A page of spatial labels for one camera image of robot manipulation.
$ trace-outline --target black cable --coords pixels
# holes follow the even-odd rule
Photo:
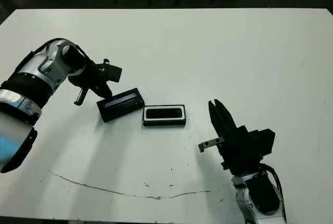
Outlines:
[[[281,186],[280,179],[277,176],[277,173],[275,172],[275,170],[272,167],[270,167],[267,164],[261,163],[260,167],[272,174],[272,176],[274,177],[275,183],[276,183],[277,190],[280,192],[282,201],[284,203],[285,201],[284,201],[284,198],[283,198],[282,186]],[[287,222],[287,216],[286,216],[286,209],[285,209],[285,207],[283,207],[283,218],[285,219],[285,222]]]

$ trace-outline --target table surface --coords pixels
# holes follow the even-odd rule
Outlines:
[[[142,110],[103,123],[92,92],[64,82],[24,163],[0,175],[0,215],[157,223],[243,223],[215,148],[208,101],[237,125],[276,132],[264,161],[290,223],[332,223],[333,17],[324,9],[16,10],[0,25],[0,81],[64,37],[123,68],[114,94],[184,104],[185,127],[142,127]]]

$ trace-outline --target silver robot arm segment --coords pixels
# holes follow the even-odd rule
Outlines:
[[[0,172],[23,162],[37,136],[33,125],[67,76],[81,88],[74,102],[81,105],[89,89],[111,97],[106,81],[118,82],[121,71],[107,59],[95,64],[78,45],[63,38],[51,39],[30,52],[0,86]]]

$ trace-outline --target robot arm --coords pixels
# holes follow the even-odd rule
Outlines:
[[[217,146],[223,157],[223,169],[234,175],[236,201],[246,224],[284,224],[286,213],[282,187],[275,171],[260,161],[272,152],[275,133],[270,129],[248,132],[236,124],[224,107],[215,100],[209,102],[211,122],[218,138],[199,144],[199,150]],[[270,172],[276,186],[270,182]]]
[[[100,97],[111,97],[106,81],[118,82],[121,71],[107,59],[95,64],[78,45],[63,38],[30,52],[0,86],[0,172],[23,162],[37,136],[33,125],[67,76],[81,87],[74,102],[81,105],[89,89]]]

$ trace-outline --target black case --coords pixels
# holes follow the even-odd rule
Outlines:
[[[164,104],[164,105],[156,105],[156,106],[182,106],[184,108],[184,119],[182,120],[148,120],[144,119],[145,110],[142,113],[142,124],[143,126],[162,126],[162,125],[185,125],[186,124],[186,111],[184,104]]]
[[[116,99],[122,98],[122,97],[130,95],[130,94],[135,94],[136,97],[129,99],[127,101],[116,103],[115,105],[112,105],[110,107],[106,107],[106,108],[104,107],[104,105],[106,103],[112,102]],[[144,105],[145,105],[145,102],[137,88],[125,91],[125,92],[117,94],[111,98],[103,99],[103,100],[97,102],[97,106],[98,106],[100,115],[105,123],[110,120],[113,120],[117,117],[126,115],[133,111],[136,111],[136,110],[142,108]]]

